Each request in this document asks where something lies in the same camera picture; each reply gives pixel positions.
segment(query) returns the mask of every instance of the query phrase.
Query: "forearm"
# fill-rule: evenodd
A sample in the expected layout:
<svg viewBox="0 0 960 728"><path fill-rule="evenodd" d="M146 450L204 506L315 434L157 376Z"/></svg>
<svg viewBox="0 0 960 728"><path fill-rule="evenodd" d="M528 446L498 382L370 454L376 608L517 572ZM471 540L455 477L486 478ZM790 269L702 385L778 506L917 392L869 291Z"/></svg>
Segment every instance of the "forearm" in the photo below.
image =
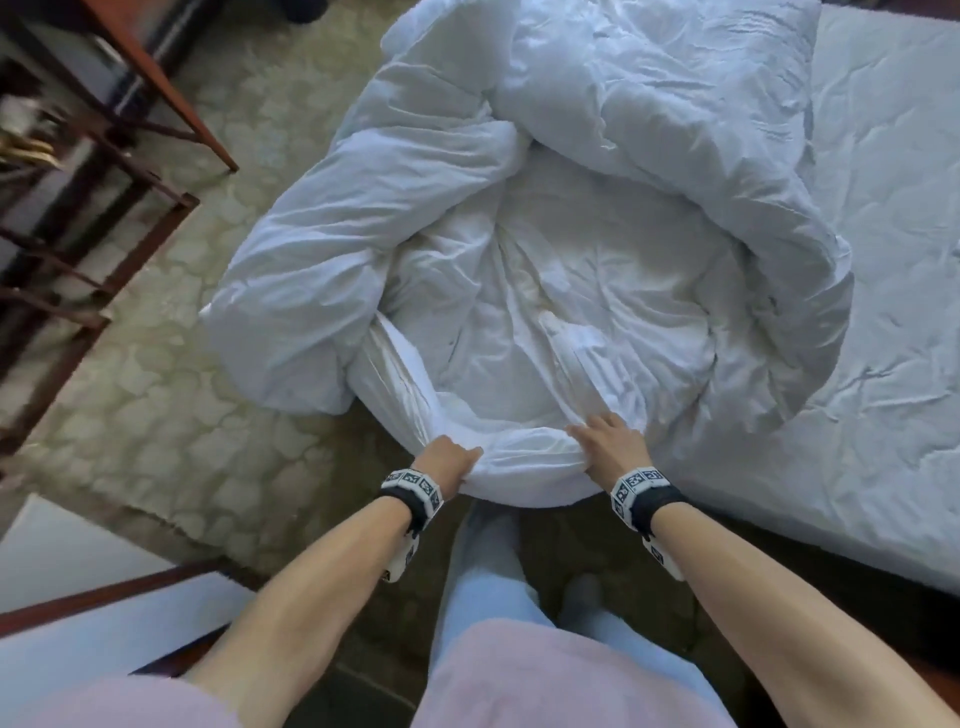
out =
<svg viewBox="0 0 960 728"><path fill-rule="evenodd" d="M960 726L886 644L693 506L664 506L653 531L791 728Z"/></svg>
<svg viewBox="0 0 960 728"><path fill-rule="evenodd" d="M279 726L320 678L410 524L406 505L374 500L261 590L187 675L245 728Z"/></svg>

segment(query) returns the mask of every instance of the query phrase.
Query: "white fitted sheet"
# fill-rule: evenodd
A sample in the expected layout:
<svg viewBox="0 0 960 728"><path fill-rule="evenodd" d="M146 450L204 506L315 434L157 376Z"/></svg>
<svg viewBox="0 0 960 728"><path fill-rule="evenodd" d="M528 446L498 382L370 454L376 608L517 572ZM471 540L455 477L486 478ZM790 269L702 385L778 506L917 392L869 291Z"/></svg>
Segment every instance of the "white fitted sheet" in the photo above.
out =
<svg viewBox="0 0 960 728"><path fill-rule="evenodd" d="M960 594L960 23L825 6L815 199L851 244L833 376L692 495Z"/></svg>

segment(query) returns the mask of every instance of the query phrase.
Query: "comforter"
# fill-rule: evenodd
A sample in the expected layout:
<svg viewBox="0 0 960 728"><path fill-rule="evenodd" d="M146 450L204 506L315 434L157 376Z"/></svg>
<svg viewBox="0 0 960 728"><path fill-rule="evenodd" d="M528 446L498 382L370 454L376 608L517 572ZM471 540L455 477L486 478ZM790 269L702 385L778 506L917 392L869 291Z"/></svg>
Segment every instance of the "comforter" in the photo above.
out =
<svg viewBox="0 0 960 728"><path fill-rule="evenodd" d="M237 386L354 395L467 493L596 492L566 424L658 464L792 417L830 375L850 251L810 199L813 0L423 0L327 156L204 308Z"/></svg>

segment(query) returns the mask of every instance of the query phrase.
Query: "person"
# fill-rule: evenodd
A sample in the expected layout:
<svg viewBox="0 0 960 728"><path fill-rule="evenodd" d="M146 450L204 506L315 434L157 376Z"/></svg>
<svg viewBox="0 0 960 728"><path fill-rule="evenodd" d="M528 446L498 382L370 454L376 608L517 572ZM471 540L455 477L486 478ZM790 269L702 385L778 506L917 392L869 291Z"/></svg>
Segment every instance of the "person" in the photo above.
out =
<svg viewBox="0 0 960 728"><path fill-rule="evenodd" d="M569 433L613 502L630 473L662 479L643 436L616 415ZM480 454L441 437L410 477L425 474L449 500ZM960 726L903 659L798 576L672 486L634 491L633 526L669 554L788 726ZM411 523L423 521L408 501L386 493L325 534L182 679L107 680L53 700L23 726L277 728L323 675ZM594 577L569 585L555 627L524 580L517 535L516 512L485 502L460 526L414 726L733 725L695 666L604 610Z"/></svg>

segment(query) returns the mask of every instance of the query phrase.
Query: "light blue pants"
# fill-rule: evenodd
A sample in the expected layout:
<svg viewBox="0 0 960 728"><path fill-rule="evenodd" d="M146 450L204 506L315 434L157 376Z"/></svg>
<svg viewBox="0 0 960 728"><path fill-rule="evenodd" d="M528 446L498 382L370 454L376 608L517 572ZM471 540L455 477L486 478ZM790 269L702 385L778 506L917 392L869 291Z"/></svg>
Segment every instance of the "light blue pants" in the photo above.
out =
<svg viewBox="0 0 960 728"><path fill-rule="evenodd" d="M461 523L450 554L431 671L453 641L478 621L517 619L554 626L540 610L537 593L527 584L517 557L518 516L515 509L477 501ZM642 551L642 546L637 544L637 549ZM561 629L603 643L641 667L676 680L727 712L695 665L641 637L603 608L595 579L580 577L571 582L557 622Z"/></svg>

